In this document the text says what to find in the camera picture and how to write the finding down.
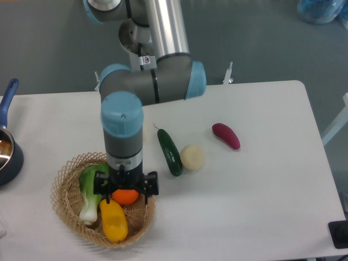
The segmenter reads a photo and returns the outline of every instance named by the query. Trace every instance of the wicker basket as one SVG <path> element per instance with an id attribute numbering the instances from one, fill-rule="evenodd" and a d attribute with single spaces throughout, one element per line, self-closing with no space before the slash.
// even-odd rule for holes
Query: wicker basket
<path id="1" fill-rule="evenodd" d="M 154 214 L 154 197 L 149 198 L 148 205 L 144 204 L 144 196 L 131 205 L 122 206 L 128 223 L 128 235 L 120 243 L 110 242 L 104 235 L 100 212 L 98 220 L 92 226 L 84 225 L 79 219 L 83 198 L 79 187 L 80 173 L 90 165 L 106 161 L 102 152 L 79 155 L 68 161 L 58 172 L 52 186 L 52 203 L 55 213 L 76 234 L 95 245 L 105 248 L 125 247 L 137 241 L 148 229 Z"/>

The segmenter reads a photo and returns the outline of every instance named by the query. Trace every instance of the saucepan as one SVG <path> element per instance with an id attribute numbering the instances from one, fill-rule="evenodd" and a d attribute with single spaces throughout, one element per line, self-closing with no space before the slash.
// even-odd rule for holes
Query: saucepan
<path id="1" fill-rule="evenodd" d="M 23 151 L 7 130 L 7 113 L 18 85 L 18 79 L 12 79 L 0 103 L 0 186 L 14 179 L 24 162 Z"/>

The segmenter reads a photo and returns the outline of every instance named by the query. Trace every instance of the cucumber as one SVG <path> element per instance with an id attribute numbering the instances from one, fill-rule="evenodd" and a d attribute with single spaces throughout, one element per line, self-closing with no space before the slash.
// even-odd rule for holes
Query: cucumber
<path id="1" fill-rule="evenodd" d="M 157 138 L 167 161 L 170 173 L 175 177 L 179 177 L 181 173 L 183 173 L 183 164 L 172 138 L 163 129 L 158 129 Z"/>

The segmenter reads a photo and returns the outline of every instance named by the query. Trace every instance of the blue pot handle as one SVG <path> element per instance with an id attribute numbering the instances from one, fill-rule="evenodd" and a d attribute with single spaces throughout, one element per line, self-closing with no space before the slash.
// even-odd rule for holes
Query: blue pot handle
<path id="1" fill-rule="evenodd" d="M 18 88 L 18 79 L 12 79 L 0 103 L 0 126 L 7 127 L 7 112 Z"/>

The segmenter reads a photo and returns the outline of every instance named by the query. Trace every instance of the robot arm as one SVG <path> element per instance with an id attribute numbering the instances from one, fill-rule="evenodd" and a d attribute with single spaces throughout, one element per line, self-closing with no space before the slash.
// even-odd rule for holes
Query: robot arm
<path id="1" fill-rule="evenodd" d="M 179 0 L 85 0 L 85 7 L 101 22 L 131 19 L 128 32 L 140 47 L 136 48 L 138 56 L 142 55 L 142 43 L 136 42 L 135 32 L 143 32 L 138 36 L 145 42 L 152 40 L 157 68 L 132 72 L 125 65 L 114 64 L 101 74 L 101 120 L 109 177 L 103 173 L 95 176 L 96 194 L 136 189 L 147 202 L 158 194 L 158 183 L 156 172 L 142 173 L 142 106 L 203 95 L 204 68 L 201 62 L 191 60 Z"/>

